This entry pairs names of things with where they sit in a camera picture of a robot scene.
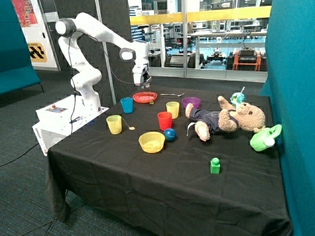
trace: teal partition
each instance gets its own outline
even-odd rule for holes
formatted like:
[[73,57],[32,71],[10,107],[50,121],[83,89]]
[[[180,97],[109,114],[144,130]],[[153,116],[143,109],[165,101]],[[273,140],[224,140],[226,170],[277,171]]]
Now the teal partition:
[[293,235],[315,235],[315,3],[274,0],[266,52],[268,79]]
[[1,0],[0,95],[39,83],[13,4]]

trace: glass wall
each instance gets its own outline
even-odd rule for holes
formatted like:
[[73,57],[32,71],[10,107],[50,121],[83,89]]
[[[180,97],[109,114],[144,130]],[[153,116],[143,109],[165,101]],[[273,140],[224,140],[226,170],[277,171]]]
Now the glass wall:
[[271,0],[138,0],[152,75],[265,82]]

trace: green block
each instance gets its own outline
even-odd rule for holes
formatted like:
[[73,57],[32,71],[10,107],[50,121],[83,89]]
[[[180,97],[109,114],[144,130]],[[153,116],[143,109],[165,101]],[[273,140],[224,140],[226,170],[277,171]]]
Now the green block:
[[212,158],[210,162],[210,173],[219,174],[220,173],[220,160],[218,158]]

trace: small cup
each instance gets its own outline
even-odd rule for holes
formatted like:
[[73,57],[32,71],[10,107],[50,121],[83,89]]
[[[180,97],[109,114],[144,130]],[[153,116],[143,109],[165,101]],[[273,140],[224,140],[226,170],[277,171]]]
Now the small cup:
[[182,103],[183,103],[183,107],[186,108],[186,106],[189,104],[189,103],[192,103],[193,104],[193,107],[194,108],[198,108],[199,105],[200,105],[200,99],[197,98],[197,97],[185,97],[183,100],[182,100]]
[[172,119],[176,119],[179,112],[179,102],[168,102],[166,104],[166,110],[172,113]]
[[106,118],[109,131],[112,134],[119,134],[122,131],[122,117],[119,115],[113,115]]
[[157,115],[159,128],[164,131],[165,129],[172,128],[172,113],[160,112]]
[[121,99],[120,102],[125,113],[133,112],[133,99],[131,97],[125,97]]

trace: red cup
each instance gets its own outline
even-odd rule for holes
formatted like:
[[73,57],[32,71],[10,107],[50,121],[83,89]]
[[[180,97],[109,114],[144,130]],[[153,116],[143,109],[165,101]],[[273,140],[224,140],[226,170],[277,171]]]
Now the red cup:
[[165,129],[172,128],[172,113],[160,112],[157,115],[159,128],[164,131]]

